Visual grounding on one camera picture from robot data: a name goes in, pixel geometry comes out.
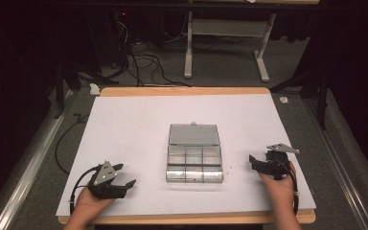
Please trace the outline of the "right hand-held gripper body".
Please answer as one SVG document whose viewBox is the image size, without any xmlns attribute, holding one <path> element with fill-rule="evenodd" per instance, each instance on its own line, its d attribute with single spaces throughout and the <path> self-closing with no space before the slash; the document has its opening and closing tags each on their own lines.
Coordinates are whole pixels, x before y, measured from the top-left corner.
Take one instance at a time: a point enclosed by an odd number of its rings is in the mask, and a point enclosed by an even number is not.
<svg viewBox="0 0 368 230">
<path fill-rule="evenodd" d="M 293 169 L 290 166 L 288 154 L 298 154 L 300 150 L 282 143 L 270 145 L 266 148 L 265 174 L 272 176 L 275 180 L 282 180 L 287 175 L 291 175 L 293 173 Z"/>
</svg>

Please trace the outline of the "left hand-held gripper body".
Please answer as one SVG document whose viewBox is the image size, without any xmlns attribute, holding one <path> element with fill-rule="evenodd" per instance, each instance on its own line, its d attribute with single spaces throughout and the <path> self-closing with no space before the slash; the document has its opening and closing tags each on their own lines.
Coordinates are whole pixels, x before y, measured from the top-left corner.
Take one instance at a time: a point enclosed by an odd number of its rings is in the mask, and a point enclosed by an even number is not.
<svg viewBox="0 0 368 230">
<path fill-rule="evenodd" d="M 88 182 L 87 188 L 91 194 L 98 199 L 124 198 L 127 194 L 122 186 L 113 185 L 116 178 L 115 171 L 109 161 L 105 161 L 99 166 Z"/>
</svg>

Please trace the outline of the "person's left hand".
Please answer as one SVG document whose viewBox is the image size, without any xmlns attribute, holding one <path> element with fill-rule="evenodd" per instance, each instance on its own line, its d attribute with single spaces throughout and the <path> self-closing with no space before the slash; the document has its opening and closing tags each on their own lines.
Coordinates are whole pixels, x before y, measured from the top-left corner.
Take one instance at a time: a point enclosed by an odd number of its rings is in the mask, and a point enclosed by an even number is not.
<svg viewBox="0 0 368 230">
<path fill-rule="evenodd" d="M 90 222 L 116 201 L 115 198 L 98 199 L 84 188 L 81 190 L 72 217 Z"/>
</svg>

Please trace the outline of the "person's right hand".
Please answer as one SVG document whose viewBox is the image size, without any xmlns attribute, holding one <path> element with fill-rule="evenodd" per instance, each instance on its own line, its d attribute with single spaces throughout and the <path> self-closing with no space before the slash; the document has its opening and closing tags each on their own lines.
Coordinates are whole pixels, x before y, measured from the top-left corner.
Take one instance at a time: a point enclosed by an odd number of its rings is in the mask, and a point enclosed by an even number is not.
<svg viewBox="0 0 368 230">
<path fill-rule="evenodd" d="M 268 175 L 259 172 L 259 177 L 265 185 L 275 214 L 289 213 L 294 215 L 294 182 L 296 173 L 293 164 L 289 163 L 289 165 L 290 174 L 282 180 L 274 180 Z"/>
</svg>

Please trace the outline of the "white paper sheet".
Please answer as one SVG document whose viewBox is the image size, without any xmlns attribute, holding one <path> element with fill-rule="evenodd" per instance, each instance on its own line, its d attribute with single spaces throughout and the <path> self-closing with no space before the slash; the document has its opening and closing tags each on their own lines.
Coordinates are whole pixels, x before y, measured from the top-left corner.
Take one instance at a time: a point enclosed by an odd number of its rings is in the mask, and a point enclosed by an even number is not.
<svg viewBox="0 0 368 230">
<path fill-rule="evenodd" d="M 166 180 L 171 124 L 216 125 L 222 151 L 222 183 Z M 124 164 L 115 180 L 136 179 L 107 217 L 237 214 L 271 208 L 265 186 L 248 161 L 264 159 L 266 147 L 288 135 L 268 94 L 99 97 L 95 100 L 57 208 L 69 216 L 69 199 L 84 172 L 104 161 Z M 228 166 L 233 175 L 225 175 Z"/>
</svg>

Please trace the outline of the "clear plastic compartment box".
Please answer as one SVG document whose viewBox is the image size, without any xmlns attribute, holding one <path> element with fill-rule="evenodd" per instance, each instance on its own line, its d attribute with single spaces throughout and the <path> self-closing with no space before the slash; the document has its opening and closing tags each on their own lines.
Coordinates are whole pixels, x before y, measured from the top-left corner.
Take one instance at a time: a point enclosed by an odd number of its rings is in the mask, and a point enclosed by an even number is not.
<svg viewBox="0 0 368 230">
<path fill-rule="evenodd" d="M 174 183 L 222 183 L 219 131 L 216 125 L 171 124 L 166 180 Z"/>
</svg>

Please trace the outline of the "black metal stand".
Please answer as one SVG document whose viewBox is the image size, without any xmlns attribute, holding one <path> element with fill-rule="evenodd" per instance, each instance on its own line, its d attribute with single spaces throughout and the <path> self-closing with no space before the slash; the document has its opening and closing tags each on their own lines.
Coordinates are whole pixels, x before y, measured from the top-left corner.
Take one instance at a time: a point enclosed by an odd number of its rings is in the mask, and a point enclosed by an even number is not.
<svg viewBox="0 0 368 230">
<path fill-rule="evenodd" d="M 301 87 L 299 95 L 302 99 L 317 98 L 316 119 L 318 124 L 325 129 L 325 112 L 328 94 L 328 78 L 326 72 L 321 68 L 314 68 L 270 87 L 269 91 L 271 93 L 277 93 L 292 86 Z"/>
<path fill-rule="evenodd" d="M 58 119 L 65 111 L 65 93 L 64 85 L 68 86 L 71 92 L 78 92 L 81 89 L 80 73 L 88 76 L 89 80 L 98 82 L 99 84 L 116 85 L 117 81 L 107 78 L 102 74 L 82 67 L 73 61 L 60 62 L 56 68 L 55 89 L 56 89 L 56 115 Z"/>
</svg>

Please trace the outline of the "dark computer tower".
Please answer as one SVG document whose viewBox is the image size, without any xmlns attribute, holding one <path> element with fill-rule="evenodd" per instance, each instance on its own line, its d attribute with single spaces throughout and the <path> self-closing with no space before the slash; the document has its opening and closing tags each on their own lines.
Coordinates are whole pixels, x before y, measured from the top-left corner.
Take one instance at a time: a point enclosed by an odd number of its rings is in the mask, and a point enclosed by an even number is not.
<svg viewBox="0 0 368 230">
<path fill-rule="evenodd" d="M 117 10 L 94 9 L 86 12 L 95 51 L 101 67 L 122 67 L 127 59 L 128 33 Z"/>
</svg>

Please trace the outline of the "metal floor rail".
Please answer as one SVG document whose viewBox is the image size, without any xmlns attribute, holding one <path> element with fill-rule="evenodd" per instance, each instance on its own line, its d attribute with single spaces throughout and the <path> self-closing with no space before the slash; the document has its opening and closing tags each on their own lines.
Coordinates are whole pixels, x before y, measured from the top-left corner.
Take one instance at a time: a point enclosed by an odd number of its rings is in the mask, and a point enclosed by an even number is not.
<svg viewBox="0 0 368 230">
<path fill-rule="evenodd" d="M 314 103 L 311 100 L 303 100 L 303 104 L 306 110 L 309 112 L 310 117 L 313 120 L 317 131 L 319 132 L 321 140 L 325 145 L 326 153 L 331 162 L 336 179 L 356 218 L 356 222 L 361 230 L 368 230 L 368 212 L 364 206 L 363 200 L 361 199 L 357 188 L 355 187 L 342 161 L 340 160 L 330 135 L 317 121 L 317 113 Z"/>
<path fill-rule="evenodd" d="M 59 114 L 57 106 L 51 105 L 26 150 L 14 164 L 8 180 L 0 189 L 0 230 L 10 230 L 22 213 L 76 96 L 71 90 L 65 93 L 65 106 Z"/>
</svg>

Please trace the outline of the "white metal desk frame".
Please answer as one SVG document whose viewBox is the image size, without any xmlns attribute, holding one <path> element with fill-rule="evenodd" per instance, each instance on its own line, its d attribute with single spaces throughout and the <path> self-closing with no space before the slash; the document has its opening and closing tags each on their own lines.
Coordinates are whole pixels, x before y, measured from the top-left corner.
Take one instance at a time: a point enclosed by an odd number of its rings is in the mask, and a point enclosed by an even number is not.
<svg viewBox="0 0 368 230">
<path fill-rule="evenodd" d="M 259 37 L 261 47 L 253 52 L 261 81 L 269 82 L 265 67 L 264 53 L 267 42 L 274 26 L 276 14 L 271 13 L 267 20 L 240 21 L 229 19 L 197 19 L 191 11 L 187 12 L 187 47 L 185 54 L 184 78 L 193 75 L 193 36 L 194 35 L 222 35 L 236 37 Z"/>
</svg>

